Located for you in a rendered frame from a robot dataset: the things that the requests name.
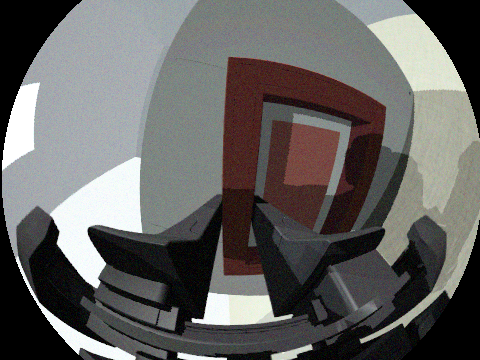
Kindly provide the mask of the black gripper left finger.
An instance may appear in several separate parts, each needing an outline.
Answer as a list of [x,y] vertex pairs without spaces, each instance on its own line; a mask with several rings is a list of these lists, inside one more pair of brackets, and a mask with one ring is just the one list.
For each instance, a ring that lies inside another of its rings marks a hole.
[[155,235],[96,224],[88,227],[88,237],[105,263],[169,281],[192,319],[204,319],[221,232],[221,197],[213,196],[184,220]]

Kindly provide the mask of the dark red picture frame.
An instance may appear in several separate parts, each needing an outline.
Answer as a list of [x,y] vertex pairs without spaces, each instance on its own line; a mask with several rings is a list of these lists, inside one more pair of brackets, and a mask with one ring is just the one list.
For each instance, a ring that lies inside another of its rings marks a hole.
[[387,105],[296,65],[228,57],[227,67],[224,276],[264,275],[255,195],[313,232],[351,232],[380,159]]

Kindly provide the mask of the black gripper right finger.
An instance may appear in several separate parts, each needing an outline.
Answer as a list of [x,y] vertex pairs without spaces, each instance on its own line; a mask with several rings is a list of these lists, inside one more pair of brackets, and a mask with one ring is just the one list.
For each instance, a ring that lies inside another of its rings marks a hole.
[[284,215],[255,195],[252,212],[261,267],[273,317],[291,315],[291,307],[332,261],[377,248],[385,229],[321,235]]

